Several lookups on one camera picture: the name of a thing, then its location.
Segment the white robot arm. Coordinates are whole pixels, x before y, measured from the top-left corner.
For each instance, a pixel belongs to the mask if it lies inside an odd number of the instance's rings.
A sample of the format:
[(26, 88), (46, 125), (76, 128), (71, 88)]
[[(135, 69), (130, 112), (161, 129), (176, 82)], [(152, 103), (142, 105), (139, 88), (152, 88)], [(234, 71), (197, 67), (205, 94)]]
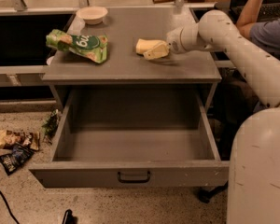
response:
[(151, 46), (144, 57), (151, 60), (169, 52), (212, 49), (225, 52), (266, 105), (235, 135), (226, 224), (280, 224), (280, 61), (240, 35), (220, 10), (211, 10), (198, 23), (169, 32), (167, 40)]

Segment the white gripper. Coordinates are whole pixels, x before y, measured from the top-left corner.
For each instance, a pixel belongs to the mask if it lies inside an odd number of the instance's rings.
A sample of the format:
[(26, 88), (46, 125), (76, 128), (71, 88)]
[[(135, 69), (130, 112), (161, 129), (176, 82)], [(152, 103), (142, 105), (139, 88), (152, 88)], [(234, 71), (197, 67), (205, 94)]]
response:
[(155, 60), (166, 57), (169, 54), (169, 50), (175, 54), (186, 53), (187, 50), (183, 46), (182, 38), (185, 28), (178, 27), (166, 35), (166, 42), (159, 42), (152, 48), (144, 52), (144, 58), (146, 60)]

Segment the person's forearm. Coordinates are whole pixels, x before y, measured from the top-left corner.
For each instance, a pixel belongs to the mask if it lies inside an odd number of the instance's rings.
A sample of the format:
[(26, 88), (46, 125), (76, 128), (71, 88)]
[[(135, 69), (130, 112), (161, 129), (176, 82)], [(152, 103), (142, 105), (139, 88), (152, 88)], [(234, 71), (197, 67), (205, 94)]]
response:
[(263, 0), (248, 0), (236, 22), (237, 29), (246, 39), (250, 38), (250, 30), (257, 22), (262, 2)]

